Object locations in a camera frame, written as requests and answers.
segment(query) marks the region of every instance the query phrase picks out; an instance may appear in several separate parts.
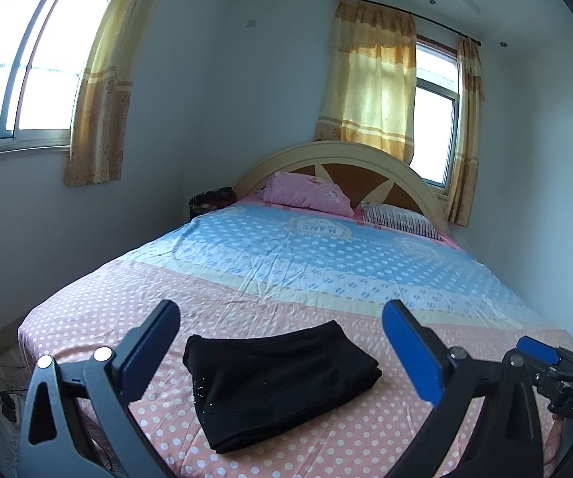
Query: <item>wooden headboard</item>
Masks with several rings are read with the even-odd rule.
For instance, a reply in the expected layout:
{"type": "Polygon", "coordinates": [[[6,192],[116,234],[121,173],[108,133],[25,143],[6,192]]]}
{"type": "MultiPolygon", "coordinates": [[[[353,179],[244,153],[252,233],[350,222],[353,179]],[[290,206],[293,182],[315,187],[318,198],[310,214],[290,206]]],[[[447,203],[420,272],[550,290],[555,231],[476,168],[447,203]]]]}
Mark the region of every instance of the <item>wooden headboard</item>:
{"type": "Polygon", "coordinates": [[[448,223],[434,192],[405,163],[362,144],[322,141],[303,144],[267,158],[238,182],[239,198],[261,189],[276,171],[300,172],[334,182],[350,198],[393,204],[426,216],[437,230],[448,235],[448,223]]]}

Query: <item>bed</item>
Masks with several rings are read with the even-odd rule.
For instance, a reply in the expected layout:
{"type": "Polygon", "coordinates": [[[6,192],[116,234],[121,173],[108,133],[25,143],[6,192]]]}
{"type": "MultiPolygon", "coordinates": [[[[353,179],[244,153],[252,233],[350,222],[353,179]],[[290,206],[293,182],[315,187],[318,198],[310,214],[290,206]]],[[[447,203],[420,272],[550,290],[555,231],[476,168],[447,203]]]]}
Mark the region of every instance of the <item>bed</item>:
{"type": "MultiPolygon", "coordinates": [[[[501,359],[523,335],[573,350],[573,339],[530,310],[488,268],[447,241],[360,220],[254,199],[277,170],[331,180],[354,204],[397,204],[448,234],[429,187],[381,151],[343,142],[289,149],[236,186],[240,202],[111,261],[56,293],[19,330],[29,367],[43,354],[88,359],[116,345],[163,299],[181,308],[181,328],[131,413],[178,476],[381,477],[431,410],[420,400],[381,330],[384,303],[401,299],[448,346],[501,359]],[[369,392],[247,449],[216,454],[196,418],[192,378],[182,365],[187,338],[278,335],[336,320],[383,372],[369,392]]],[[[538,398],[542,429],[551,426],[538,398]]],[[[475,400],[438,476],[459,461],[480,409],[475,400]]],[[[89,405],[85,415],[94,426],[89,405]]]]}

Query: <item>pink pillow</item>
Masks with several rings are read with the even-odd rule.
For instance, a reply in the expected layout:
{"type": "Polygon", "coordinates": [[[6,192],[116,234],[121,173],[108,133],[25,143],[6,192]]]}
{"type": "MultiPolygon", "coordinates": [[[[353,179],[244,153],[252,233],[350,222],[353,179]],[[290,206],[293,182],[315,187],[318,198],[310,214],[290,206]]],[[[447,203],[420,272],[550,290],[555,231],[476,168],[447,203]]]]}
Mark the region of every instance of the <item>pink pillow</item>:
{"type": "Polygon", "coordinates": [[[262,199],[265,203],[311,208],[328,214],[353,217],[351,200],[339,186],[296,172],[276,172],[267,182],[262,199]]]}

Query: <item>window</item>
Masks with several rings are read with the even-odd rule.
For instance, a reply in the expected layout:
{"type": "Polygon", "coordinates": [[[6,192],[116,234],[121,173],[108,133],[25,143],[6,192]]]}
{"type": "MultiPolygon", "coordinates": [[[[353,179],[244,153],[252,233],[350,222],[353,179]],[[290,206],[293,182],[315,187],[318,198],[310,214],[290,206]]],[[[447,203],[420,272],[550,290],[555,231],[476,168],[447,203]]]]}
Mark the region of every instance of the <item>window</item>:
{"type": "Polygon", "coordinates": [[[107,0],[0,0],[0,151],[68,145],[107,0]]]}
{"type": "Polygon", "coordinates": [[[446,193],[459,119],[457,59],[417,44],[415,155],[411,168],[446,193]]]}

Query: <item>striped pillow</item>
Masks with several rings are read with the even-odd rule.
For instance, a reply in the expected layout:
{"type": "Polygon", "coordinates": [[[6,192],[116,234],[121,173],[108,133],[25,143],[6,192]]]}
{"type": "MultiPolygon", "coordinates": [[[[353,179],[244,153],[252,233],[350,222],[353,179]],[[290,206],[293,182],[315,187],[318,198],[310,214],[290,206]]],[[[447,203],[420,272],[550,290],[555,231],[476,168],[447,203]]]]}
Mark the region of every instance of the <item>striped pillow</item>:
{"type": "Polygon", "coordinates": [[[364,221],[367,223],[378,224],[395,230],[402,230],[430,239],[439,239],[440,235],[431,222],[421,214],[399,208],[391,204],[365,203],[362,202],[364,209],[364,221]]]}

